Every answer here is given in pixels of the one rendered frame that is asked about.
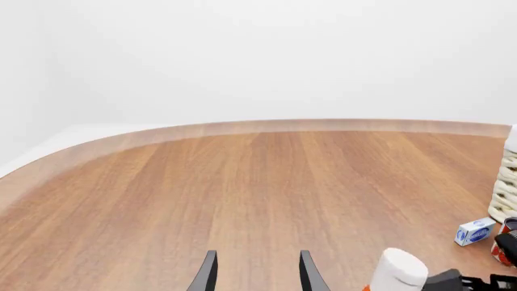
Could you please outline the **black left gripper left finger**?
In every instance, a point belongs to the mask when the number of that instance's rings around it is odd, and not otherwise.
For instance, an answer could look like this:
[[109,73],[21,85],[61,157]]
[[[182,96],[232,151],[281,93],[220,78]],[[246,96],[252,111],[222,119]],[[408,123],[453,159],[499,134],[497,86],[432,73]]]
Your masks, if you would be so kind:
[[205,259],[187,291],[215,291],[218,273],[217,253],[207,251]]

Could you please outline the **red and white tin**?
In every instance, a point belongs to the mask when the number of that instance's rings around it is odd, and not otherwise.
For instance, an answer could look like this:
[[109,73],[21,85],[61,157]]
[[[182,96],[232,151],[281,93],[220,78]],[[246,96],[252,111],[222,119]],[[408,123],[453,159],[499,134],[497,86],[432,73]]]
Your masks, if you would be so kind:
[[[500,228],[498,234],[501,234],[501,233],[506,233],[506,232],[510,232],[512,230],[517,230],[517,217],[509,217],[507,218],[506,220],[504,220],[503,224],[502,224],[502,227]],[[497,255],[498,255],[498,247],[497,247],[497,244],[495,242],[495,237],[494,237],[494,245],[492,246],[492,249],[491,249],[491,255],[497,260]]]

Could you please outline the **white woven basket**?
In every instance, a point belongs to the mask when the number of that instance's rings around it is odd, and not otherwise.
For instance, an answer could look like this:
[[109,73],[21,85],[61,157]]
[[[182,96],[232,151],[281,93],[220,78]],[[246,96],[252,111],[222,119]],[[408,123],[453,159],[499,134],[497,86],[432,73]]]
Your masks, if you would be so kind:
[[517,218],[517,124],[511,126],[503,147],[488,213],[500,223],[509,217]]

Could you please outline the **small blue and white box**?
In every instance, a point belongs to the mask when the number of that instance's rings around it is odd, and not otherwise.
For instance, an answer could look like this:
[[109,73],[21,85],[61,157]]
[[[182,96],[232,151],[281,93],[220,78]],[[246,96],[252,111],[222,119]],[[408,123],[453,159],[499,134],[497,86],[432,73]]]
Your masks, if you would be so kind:
[[496,221],[492,218],[484,217],[479,220],[459,225],[454,242],[460,247],[465,247],[469,244],[479,242],[490,236],[495,224]]

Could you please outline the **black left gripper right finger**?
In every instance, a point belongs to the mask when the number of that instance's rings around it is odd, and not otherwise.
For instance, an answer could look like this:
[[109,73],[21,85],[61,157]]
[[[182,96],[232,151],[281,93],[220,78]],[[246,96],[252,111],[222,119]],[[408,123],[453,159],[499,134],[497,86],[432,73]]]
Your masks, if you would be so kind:
[[310,251],[302,250],[300,252],[299,273],[302,291],[330,291],[318,271]]

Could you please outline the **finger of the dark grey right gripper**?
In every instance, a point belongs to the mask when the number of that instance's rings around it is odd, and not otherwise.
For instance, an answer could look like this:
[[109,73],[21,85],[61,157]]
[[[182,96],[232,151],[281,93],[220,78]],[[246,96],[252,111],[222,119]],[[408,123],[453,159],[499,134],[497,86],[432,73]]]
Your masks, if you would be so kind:
[[461,274],[455,268],[427,278],[422,291],[464,291]]

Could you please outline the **ketchup bottle with white cap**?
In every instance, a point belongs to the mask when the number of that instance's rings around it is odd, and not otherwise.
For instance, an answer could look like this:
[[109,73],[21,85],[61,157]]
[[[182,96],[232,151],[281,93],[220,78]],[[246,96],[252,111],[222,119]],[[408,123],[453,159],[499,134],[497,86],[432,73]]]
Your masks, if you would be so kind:
[[390,247],[381,254],[370,283],[361,291],[422,291],[427,277],[428,268],[420,259]]

